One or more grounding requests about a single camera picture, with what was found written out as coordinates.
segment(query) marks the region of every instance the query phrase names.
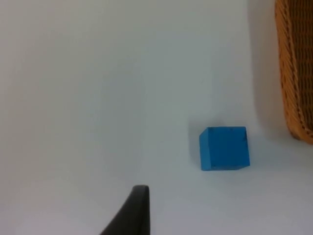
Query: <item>black object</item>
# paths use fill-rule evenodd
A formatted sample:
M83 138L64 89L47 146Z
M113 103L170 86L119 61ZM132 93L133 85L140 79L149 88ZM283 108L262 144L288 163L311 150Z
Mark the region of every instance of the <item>black object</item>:
M100 235L150 235L149 187L134 186L122 208Z

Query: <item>blue cube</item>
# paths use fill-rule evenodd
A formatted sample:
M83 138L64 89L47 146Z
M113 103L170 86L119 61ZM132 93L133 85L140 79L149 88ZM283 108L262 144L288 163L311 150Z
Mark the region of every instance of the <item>blue cube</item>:
M208 127L199 139L201 170L237 170L250 165L245 127Z

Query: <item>cube face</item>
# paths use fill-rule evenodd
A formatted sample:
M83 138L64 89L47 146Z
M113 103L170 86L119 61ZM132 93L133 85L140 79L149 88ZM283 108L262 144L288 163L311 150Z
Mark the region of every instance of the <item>cube face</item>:
M200 135L202 170L236 170L250 165L245 127L208 127Z

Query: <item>wicker basket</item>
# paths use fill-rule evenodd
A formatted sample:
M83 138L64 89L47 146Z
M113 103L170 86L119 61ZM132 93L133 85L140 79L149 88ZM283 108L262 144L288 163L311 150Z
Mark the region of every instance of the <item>wicker basket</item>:
M287 126L313 144L313 0L276 0L275 18Z

